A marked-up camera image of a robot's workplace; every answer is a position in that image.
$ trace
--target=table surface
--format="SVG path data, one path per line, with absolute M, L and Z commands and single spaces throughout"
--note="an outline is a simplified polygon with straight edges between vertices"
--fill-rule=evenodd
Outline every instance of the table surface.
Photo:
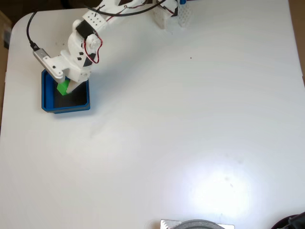
M 91 110 L 41 109 L 43 67 L 13 28 L 0 138 L 0 228 L 157 229 L 160 219 L 271 228 L 305 206 L 305 89 L 286 0 L 190 3 L 103 34 Z M 86 9 L 39 12 L 51 56 Z

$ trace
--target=round metal object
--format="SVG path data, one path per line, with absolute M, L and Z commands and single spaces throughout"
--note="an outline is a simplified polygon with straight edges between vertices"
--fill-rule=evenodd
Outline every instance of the round metal object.
M 206 220 L 190 220 L 183 222 L 175 229 L 224 229 L 218 226 L 216 223 L 206 221 Z

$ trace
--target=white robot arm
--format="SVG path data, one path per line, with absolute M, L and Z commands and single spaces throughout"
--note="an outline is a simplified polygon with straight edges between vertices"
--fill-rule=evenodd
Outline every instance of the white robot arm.
M 134 11 L 142 8 L 146 2 L 147 0 L 102 0 L 95 9 L 88 7 L 90 10 L 83 15 L 82 20 L 76 20 L 73 23 L 72 34 L 68 39 L 69 51 L 62 50 L 60 56 L 51 58 L 28 36 L 33 54 L 56 82 L 63 83 L 65 77 L 70 79 L 66 93 L 71 93 L 82 82 L 89 79 L 92 64 L 99 62 L 99 50 L 103 45 L 101 34 L 106 26 L 118 20 L 118 15 L 138 14 Z M 150 9 L 153 9 L 155 21 L 164 29 L 167 20 L 174 15 L 175 11 L 178 11 L 178 2 L 176 0 L 157 1 L 155 5 L 144 11 Z

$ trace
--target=green block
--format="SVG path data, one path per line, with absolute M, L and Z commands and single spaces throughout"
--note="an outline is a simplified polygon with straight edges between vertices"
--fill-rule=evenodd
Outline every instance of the green block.
M 57 85 L 57 90 L 62 94 L 62 95 L 66 95 L 67 94 L 67 88 L 69 86 L 69 82 L 70 80 L 65 80 L 65 82 L 63 83 L 59 83 Z

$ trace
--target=blue tray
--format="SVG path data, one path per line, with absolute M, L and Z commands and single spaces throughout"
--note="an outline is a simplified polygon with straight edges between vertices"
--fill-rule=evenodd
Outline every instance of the blue tray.
M 44 111 L 60 114 L 90 109 L 89 80 L 67 95 L 61 95 L 56 87 L 57 82 L 46 70 L 43 70 L 41 73 L 41 107 Z

